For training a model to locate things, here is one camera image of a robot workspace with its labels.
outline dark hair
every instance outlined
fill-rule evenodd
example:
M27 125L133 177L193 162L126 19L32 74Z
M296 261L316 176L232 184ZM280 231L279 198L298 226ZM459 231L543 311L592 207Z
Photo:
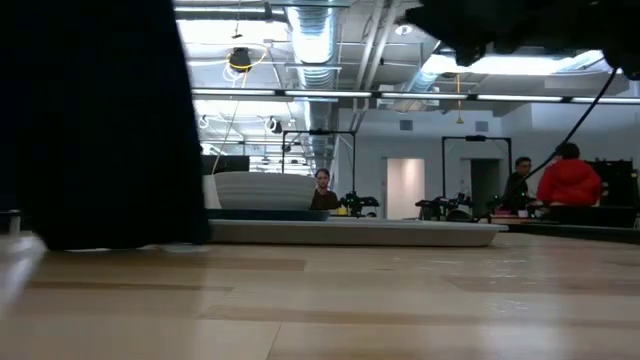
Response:
M520 166L520 164L522 164L523 162L531 162L531 158L528 158L526 156L521 156L519 158L516 159L516 166Z
M556 148L556 155L563 159L577 159L580 157L580 148L574 143L564 143Z
M316 171L316 179L318 178L318 175L320 175L320 173L324 173L325 175L331 177L331 173L329 173L328 169L321 168Z

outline wooden floor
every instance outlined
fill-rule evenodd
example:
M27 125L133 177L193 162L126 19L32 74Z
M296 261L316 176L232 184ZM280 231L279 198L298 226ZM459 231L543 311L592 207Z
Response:
M507 234L476 249L9 244L3 360L640 359L635 245Z

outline dark curtain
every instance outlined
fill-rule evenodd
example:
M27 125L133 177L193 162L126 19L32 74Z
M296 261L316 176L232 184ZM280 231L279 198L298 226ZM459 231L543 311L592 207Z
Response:
M9 2L4 206L31 217L51 249L204 241L200 146L171 1Z

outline black metal frame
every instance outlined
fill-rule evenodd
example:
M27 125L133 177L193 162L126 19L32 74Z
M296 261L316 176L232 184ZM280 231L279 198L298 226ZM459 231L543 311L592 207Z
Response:
M351 135L353 137L353 146L352 146L352 157L351 157L351 190L355 194L356 192L356 132L355 131L329 131L329 130L284 130L282 131L282 173L284 174L284 155L285 155L285 147L287 146L287 135L288 134L309 134L309 135L317 135L317 136L328 136L328 135Z
M490 137L490 136L443 136L441 141L442 146L442 196L447 197L447 163L446 163L446 149L445 145L447 140L464 140L467 142L484 142L486 140L502 140L507 143L508 146L508 161L509 161L509 174L513 172L512 166L512 152L511 152L511 138L510 137Z

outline red jacket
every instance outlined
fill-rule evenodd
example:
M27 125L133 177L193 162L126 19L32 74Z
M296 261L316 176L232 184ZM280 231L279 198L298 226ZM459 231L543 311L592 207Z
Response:
M538 185L538 199L544 203L591 206L601 192L600 176L580 159L558 160L547 168Z

